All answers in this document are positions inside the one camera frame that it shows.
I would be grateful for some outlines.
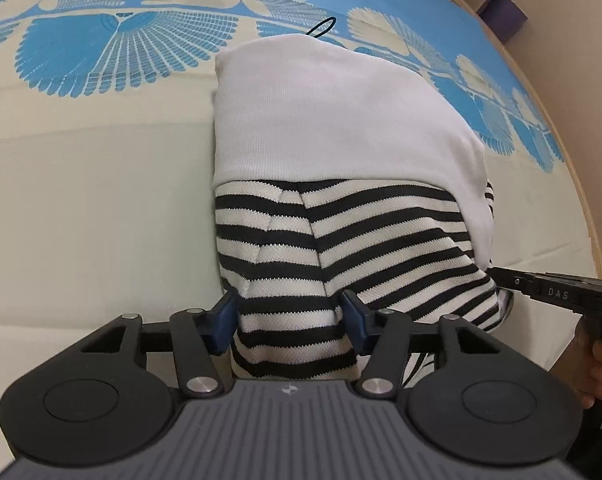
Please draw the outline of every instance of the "white fabric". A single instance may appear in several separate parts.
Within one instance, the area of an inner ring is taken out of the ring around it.
[[[233,180],[415,180],[459,203],[477,266],[493,222],[484,146],[459,113],[404,67],[302,34],[217,56],[214,185]]]

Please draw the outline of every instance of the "blue patterned bedspread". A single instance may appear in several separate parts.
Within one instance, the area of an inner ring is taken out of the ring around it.
[[[480,24],[447,0],[0,0],[0,47],[22,34],[14,71],[31,91],[89,99],[161,84],[233,40],[305,32],[328,16],[337,23],[324,41],[422,74],[491,150],[523,147],[547,173],[562,161]]]

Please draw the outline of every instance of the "human hand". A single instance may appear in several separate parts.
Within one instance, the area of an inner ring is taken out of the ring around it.
[[[577,366],[572,376],[572,386],[580,396],[584,410],[591,408],[596,399],[602,400],[602,339],[591,341],[584,320],[574,329],[577,346]]]

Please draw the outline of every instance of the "metal pivot screw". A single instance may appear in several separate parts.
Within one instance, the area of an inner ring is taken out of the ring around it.
[[[392,391],[395,387],[393,383],[388,381],[387,379],[382,379],[380,377],[373,377],[371,379],[366,379],[361,384],[361,388],[363,391],[369,394],[375,395],[385,395]]]
[[[209,394],[219,386],[219,382],[207,376],[193,377],[185,384],[188,390],[196,394]]]

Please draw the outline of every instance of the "striped cloth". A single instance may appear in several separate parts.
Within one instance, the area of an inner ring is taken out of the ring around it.
[[[338,294],[436,322],[500,321],[494,283],[475,265],[454,197],[390,180],[235,181],[215,190],[223,286],[239,300],[232,343],[240,378],[354,380],[366,359],[345,335]],[[486,200],[494,194],[488,184]],[[406,384],[431,356],[413,355]]]

